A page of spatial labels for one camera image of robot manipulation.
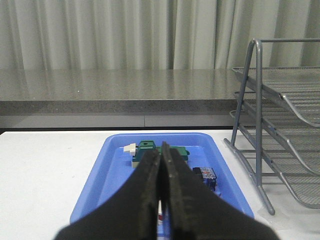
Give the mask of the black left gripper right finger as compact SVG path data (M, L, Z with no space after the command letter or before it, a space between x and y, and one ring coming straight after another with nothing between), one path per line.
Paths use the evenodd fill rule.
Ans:
M176 149L162 143L161 199L171 240L275 240L268 226L240 212L205 186Z

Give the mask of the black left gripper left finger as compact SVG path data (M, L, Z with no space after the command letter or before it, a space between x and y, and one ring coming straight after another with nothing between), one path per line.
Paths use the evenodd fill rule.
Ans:
M155 240L160 154L144 153L122 187L96 210L63 228L57 240Z

